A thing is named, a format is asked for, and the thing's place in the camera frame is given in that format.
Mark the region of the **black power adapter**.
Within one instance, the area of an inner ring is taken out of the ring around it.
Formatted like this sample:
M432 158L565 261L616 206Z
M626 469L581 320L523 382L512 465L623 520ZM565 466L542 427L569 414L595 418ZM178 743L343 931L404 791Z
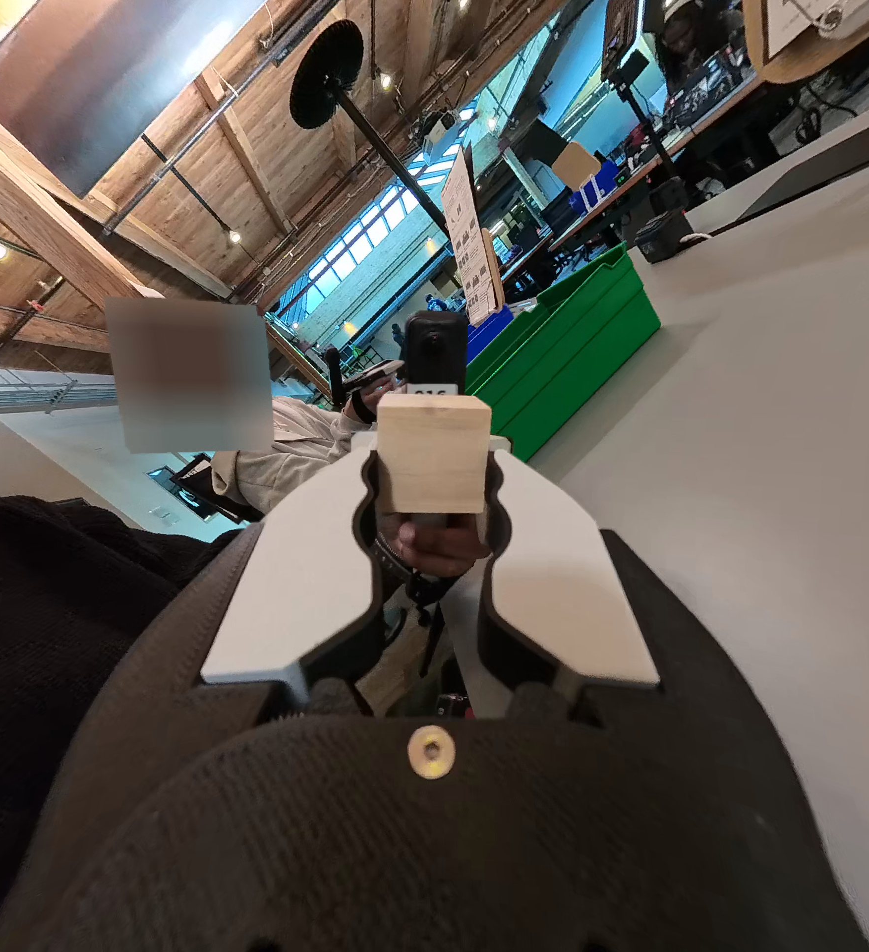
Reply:
M666 210L652 217L636 232L634 244L648 264L656 265L679 254L693 234L682 209Z

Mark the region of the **person's beige trousers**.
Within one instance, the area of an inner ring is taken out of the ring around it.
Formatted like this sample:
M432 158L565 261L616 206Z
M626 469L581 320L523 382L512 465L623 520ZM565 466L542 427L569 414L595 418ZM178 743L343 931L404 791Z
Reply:
M378 663L356 682L356 688L376 718L389 710L421 680L421 662L428 645L428 625L418 621L415 607L406 609L397 637L385 648Z

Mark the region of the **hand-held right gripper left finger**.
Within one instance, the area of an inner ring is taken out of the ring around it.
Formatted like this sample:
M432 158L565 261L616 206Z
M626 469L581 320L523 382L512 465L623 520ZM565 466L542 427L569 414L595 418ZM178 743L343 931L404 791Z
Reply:
M372 517L375 454L354 448L263 519L200 677L209 685L283 684L309 700L314 670L380 617L381 578L358 520Z

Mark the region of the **green plastic bin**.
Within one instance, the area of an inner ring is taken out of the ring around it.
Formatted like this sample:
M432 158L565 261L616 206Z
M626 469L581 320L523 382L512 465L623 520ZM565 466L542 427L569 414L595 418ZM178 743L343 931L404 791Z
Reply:
M465 388L529 462L662 327L626 244L541 292L474 352Z

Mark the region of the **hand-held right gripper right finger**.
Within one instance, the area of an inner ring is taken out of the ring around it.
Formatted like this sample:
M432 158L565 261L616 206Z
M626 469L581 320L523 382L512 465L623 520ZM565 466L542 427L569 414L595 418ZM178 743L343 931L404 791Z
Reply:
M654 689L661 678L595 519L510 452L488 465L488 545L476 651L514 691L590 685Z

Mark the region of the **black round-headed pole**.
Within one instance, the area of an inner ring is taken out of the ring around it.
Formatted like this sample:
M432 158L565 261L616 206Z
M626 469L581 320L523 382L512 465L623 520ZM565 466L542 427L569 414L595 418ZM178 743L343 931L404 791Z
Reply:
M412 176L381 134L351 99L364 57L364 40L357 24L341 19L330 24L313 41L297 68L290 90L292 120L304 129L330 123L341 109L361 130L369 144L416 198L432 222L449 235L444 212Z

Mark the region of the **grey desk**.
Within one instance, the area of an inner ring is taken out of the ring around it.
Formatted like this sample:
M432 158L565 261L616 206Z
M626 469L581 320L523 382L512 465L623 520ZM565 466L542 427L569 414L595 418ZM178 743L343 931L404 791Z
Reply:
M660 689L554 717L477 658L449 870L478 950L869 950L869 166L644 267L700 327L546 474L606 528Z

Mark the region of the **white document stand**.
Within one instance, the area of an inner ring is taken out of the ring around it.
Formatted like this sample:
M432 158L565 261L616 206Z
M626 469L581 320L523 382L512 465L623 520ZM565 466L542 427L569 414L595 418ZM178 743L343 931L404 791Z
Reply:
M769 63L763 62L762 2L742 4L750 60L767 83L788 85L815 75L869 39L869 27L843 41L821 41L802 36Z
M578 214L592 211L606 196L601 183L603 160L577 142L566 144L552 166L554 175L570 190L570 205Z

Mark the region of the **instruction sheet on stand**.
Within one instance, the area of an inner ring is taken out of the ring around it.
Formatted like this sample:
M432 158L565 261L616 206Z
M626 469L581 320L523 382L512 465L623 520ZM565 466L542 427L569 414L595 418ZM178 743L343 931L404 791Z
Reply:
M489 230L481 227L469 150L459 149L441 191L442 208L469 323L479 327L505 304Z

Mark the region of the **blue plastic bin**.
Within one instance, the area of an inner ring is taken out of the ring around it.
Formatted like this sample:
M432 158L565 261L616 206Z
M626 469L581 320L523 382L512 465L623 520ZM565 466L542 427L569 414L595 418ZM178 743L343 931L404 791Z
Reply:
M522 313L533 310L536 297L521 302L505 303L498 311L488 315L479 325L467 328L467 363L472 363L511 323Z

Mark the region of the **medium wooden cube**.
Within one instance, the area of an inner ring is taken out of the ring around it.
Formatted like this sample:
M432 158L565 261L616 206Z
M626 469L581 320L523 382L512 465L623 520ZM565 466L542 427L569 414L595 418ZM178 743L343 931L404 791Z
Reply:
M378 506L387 514L478 515L491 408L474 396L390 393L377 407Z

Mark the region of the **person's left hand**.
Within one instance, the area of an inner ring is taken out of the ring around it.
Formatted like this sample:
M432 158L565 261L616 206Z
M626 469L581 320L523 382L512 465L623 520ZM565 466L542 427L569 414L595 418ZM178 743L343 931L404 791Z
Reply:
M392 541L395 554L411 569L436 578L458 578L490 556L476 517L450 515L442 527L404 521Z

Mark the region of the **black desk strip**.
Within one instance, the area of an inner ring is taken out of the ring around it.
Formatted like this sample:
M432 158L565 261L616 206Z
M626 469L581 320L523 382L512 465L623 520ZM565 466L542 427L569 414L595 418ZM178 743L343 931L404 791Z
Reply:
M825 152L785 173L729 226L753 220L866 169L869 169L869 159L861 162L831 159L829 152Z

